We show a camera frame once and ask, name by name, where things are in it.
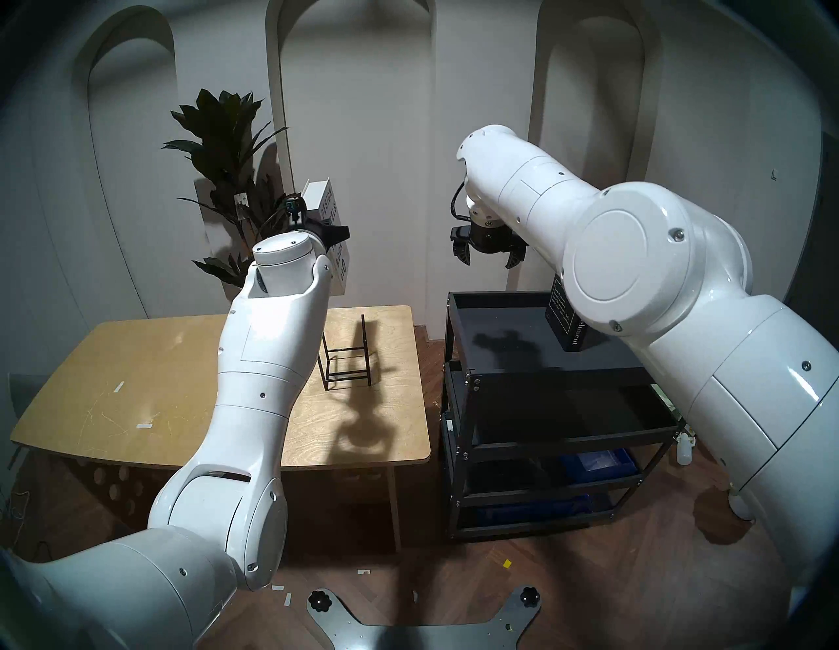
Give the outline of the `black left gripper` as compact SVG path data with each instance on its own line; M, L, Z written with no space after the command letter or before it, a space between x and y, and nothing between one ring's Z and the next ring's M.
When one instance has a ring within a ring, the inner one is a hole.
M308 220L308 231L321 242L326 252L350 238L347 226L334 225L323 220Z

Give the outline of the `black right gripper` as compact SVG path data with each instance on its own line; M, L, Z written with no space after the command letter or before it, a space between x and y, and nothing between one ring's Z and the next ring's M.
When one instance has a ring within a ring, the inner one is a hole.
M528 243L503 221L484 226L468 220L451 229L450 240L454 256L466 266L471 263L472 248L484 254L508 253L505 268L513 269L523 262L528 248Z

